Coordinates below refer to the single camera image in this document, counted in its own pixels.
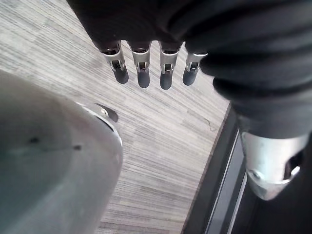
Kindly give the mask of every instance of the gray carpet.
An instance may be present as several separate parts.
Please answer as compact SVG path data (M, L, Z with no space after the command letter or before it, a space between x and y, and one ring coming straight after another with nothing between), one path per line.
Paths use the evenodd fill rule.
M228 106L212 78L199 72L184 86L182 49L171 89L161 90L153 42L151 85L141 89L123 43L130 78L118 84L65 0L2 0L0 21L0 69L119 114L123 170L97 233L180 233Z

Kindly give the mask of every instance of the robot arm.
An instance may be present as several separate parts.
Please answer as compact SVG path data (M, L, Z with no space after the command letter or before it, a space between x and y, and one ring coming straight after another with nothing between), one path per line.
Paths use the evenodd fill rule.
M182 42L183 82L199 67L237 114L249 181L274 198L300 170L312 130L312 3L302 0L68 0L120 83L131 46L139 85L149 84L149 45L161 46L160 85L171 86Z

